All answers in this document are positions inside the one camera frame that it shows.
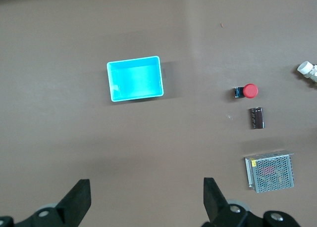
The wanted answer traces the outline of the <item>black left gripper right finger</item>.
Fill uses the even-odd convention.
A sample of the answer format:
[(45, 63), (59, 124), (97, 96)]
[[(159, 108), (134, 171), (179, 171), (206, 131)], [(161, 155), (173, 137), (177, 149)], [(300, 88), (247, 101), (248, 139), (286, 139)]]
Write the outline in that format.
[(203, 201), (209, 221), (202, 227), (301, 227), (285, 212), (267, 211), (258, 217), (239, 204), (229, 204), (214, 178), (204, 178)]

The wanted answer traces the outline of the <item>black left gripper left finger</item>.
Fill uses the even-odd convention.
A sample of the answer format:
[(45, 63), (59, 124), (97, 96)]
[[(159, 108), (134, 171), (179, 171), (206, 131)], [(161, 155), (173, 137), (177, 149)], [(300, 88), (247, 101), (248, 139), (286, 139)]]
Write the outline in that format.
[(18, 223), (0, 216), (0, 227), (79, 227), (90, 207), (90, 180), (79, 180), (55, 207), (42, 208)]

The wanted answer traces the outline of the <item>red push button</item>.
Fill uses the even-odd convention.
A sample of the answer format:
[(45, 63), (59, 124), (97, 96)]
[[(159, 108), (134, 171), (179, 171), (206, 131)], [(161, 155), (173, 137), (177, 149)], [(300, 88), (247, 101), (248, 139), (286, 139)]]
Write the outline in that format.
[(234, 88), (235, 98), (255, 98), (258, 95), (258, 87), (255, 84), (246, 84), (243, 87)]

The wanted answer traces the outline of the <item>metal mesh power supply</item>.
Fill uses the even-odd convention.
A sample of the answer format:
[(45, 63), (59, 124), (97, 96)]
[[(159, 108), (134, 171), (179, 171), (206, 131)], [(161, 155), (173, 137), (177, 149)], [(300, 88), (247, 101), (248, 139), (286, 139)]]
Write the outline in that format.
[(262, 193), (294, 187), (293, 155), (282, 150), (245, 157), (249, 188)]

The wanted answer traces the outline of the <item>dark brown cylindrical capacitor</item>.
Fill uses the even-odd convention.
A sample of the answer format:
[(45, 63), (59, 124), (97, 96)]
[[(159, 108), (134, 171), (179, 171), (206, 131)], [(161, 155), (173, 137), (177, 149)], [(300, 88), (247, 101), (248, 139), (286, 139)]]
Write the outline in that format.
[(255, 107), (250, 108), (250, 115), (251, 115), (251, 128), (256, 129), (264, 129), (264, 116), (263, 116), (263, 108), (262, 107)]

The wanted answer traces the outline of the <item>cyan plastic bin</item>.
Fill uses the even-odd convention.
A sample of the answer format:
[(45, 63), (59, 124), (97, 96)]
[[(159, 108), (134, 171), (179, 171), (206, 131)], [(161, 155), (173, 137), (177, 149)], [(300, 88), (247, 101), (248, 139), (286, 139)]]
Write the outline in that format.
[(106, 68), (112, 102), (164, 95), (160, 58), (156, 55), (111, 61)]

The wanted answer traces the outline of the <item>metal fitting with white caps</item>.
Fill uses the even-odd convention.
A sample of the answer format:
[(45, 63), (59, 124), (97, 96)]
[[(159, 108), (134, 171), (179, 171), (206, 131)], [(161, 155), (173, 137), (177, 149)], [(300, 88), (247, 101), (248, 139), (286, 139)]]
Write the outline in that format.
[(298, 66), (297, 71), (306, 79), (317, 85), (317, 64), (313, 65), (310, 62), (305, 61)]

